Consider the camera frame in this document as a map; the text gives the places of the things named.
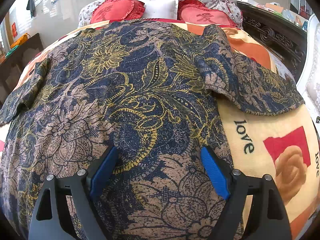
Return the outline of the dark wooden side table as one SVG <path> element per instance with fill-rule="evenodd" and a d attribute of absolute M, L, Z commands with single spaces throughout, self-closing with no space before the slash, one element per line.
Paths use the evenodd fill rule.
<path fill-rule="evenodd" d="M 1 105 L 13 90 L 13 86 L 7 83 L 11 71 L 17 67 L 18 74 L 22 74 L 28 62 L 37 57 L 43 49 L 41 35 L 36 33 L 1 62 Z"/>

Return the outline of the yellow bag on table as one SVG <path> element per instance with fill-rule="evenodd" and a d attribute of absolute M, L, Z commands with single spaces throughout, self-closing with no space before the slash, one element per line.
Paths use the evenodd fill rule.
<path fill-rule="evenodd" d="M 13 42 L 10 45 L 10 48 L 12 49 L 15 46 L 20 46 L 20 45 L 24 44 L 24 42 L 26 42 L 29 38 L 30 38 L 30 35 L 28 33 L 23 34 L 19 39 L 17 39 L 15 42 Z"/>

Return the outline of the dark carved wooden furniture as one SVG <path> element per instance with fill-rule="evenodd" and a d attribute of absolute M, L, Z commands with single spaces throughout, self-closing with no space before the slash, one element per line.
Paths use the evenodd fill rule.
<path fill-rule="evenodd" d="M 245 2 L 236 5 L 242 12 L 244 31 L 277 56 L 298 81 L 306 60 L 307 33 L 272 12 Z"/>

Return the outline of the left red heart pillow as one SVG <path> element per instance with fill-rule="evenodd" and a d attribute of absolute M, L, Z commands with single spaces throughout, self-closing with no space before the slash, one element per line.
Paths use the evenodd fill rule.
<path fill-rule="evenodd" d="M 135 20 L 144 12 L 144 3 L 138 0 L 106 0 L 93 11 L 90 23 Z"/>

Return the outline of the red heart pillow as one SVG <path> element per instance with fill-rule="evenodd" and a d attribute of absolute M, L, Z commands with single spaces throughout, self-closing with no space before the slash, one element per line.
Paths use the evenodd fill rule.
<path fill-rule="evenodd" d="M 237 26 L 225 12 L 209 9 L 198 0 L 179 1 L 177 19 L 192 24 Z"/>
<path fill-rule="evenodd" d="M 93 11 L 90 23 L 135 20 L 144 12 L 144 3 L 138 0 L 106 0 Z"/>

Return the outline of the white square pillow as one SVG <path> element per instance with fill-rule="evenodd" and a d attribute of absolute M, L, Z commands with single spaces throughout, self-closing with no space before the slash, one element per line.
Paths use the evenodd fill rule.
<path fill-rule="evenodd" d="M 144 3 L 142 18 L 177 19 L 179 0 L 140 0 Z"/>

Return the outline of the right red heart pillow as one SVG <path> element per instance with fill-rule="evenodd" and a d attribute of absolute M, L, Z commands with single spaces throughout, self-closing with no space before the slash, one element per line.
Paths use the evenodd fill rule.
<path fill-rule="evenodd" d="M 209 9 L 198 0 L 179 1 L 177 19 L 192 24 L 237 26 L 225 12 Z"/>

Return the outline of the dark cloth hanging on wall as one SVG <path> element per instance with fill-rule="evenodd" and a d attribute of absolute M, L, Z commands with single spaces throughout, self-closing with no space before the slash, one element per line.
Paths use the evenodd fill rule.
<path fill-rule="evenodd" d="M 26 9 L 30 11 L 31 18 L 36 16 L 36 6 L 34 0 L 28 0 Z"/>

